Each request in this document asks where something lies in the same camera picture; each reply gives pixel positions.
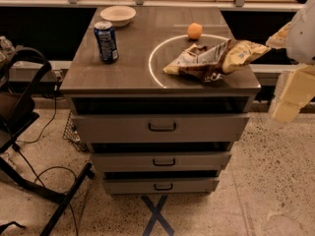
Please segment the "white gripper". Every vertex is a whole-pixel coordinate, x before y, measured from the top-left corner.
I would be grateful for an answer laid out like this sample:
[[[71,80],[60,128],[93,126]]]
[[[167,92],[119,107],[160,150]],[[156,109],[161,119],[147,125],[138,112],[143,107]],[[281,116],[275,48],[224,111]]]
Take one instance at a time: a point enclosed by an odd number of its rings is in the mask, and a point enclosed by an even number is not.
[[[276,105],[271,117],[287,124],[315,97],[315,0],[307,0],[290,23],[268,38],[266,45],[286,49],[288,58],[304,63],[282,74],[277,84]]]

